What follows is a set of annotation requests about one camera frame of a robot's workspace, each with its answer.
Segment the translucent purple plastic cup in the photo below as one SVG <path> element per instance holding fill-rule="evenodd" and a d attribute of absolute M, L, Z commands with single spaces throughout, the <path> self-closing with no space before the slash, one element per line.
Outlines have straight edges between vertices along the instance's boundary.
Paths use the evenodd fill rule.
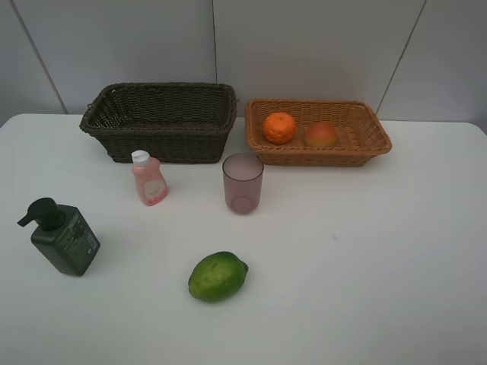
<path fill-rule="evenodd" d="M 264 165 L 255 155 L 237 153 L 222 164 L 224 197 L 227 206 L 236 214 L 250 214 L 259 205 Z"/>

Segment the orange mandarin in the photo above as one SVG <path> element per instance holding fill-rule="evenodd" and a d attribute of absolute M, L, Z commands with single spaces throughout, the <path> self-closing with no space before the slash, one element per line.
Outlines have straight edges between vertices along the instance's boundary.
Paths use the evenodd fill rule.
<path fill-rule="evenodd" d="M 288 113 L 272 113 L 263 123 L 263 134 L 267 141 L 273 144 L 290 142 L 297 130 L 294 117 Z"/>

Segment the pink bottle white cap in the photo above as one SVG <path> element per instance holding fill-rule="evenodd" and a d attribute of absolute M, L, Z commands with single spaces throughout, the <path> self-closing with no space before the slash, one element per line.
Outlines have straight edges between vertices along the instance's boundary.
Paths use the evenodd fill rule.
<path fill-rule="evenodd" d="M 132 152 L 132 173 L 139 198 L 145 205 L 156 205 L 167 197 L 169 190 L 161 173 L 161 162 L 147 151 Z"/>

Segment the red yellow apple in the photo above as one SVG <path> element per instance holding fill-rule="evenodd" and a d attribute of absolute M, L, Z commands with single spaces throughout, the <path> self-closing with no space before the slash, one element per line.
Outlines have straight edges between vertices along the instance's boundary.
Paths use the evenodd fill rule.
<path fill-rule="evenodd" d="M 314 148 L 328 148 L 337 141 L 335 127 L 328 122 L 314 122 L 307 127 L 305 142 Z"/>

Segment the green lime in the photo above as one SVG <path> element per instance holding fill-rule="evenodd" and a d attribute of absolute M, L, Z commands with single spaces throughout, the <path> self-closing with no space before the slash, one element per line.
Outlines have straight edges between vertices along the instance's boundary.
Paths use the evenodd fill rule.
<path fill-rule="evenodd" d="M 188 280 L 189 294 L 206 303 L 221 302 L 243 287 L 248 271 L 248 265 L 232 252 L 213 253 L 193 269 Z"/>

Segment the dark green pump bottle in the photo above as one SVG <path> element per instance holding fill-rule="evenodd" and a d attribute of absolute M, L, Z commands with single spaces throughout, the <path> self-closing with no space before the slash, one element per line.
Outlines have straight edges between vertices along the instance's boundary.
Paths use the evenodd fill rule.
<path fill-rule="evenodd" d="M 78 208 L 59 205 L 52 198 L 32 202 L 18 221 L 36 222 L 30 241 L 62 274 L 81 277 L 93 262 L 100 242 Z"/>

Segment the dark brown wicker basket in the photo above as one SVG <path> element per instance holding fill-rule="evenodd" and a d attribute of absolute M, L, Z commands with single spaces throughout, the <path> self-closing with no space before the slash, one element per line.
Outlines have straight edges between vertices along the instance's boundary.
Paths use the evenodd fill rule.
<path fill-rule="evenodd" d="M 226 84 L 120 83 L 88 105 L 80 128 L 117 163 L 131 163 L 137 150 L 162 163 L 217 163 L 236 115 Z"/>

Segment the light brown wicker basket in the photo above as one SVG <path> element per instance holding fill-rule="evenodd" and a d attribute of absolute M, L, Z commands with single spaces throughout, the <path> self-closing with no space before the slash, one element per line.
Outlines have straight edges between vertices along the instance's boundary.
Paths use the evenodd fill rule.
<path fill-rule="evenodd" d="M 266 117 L 278 112 L 291 115 L 297 124 L 293 139 L 281 145 L 267 141 L 263 134 Z M 315 122 L 333 125 L 335 144 L 327 148 L 307 145 L 307 128 Z M 245 123 L 247 145 L 268 165 L 360 167 L 392 148 L 372 108 L 360 101 L 256 98 L 247 102 Z"/>

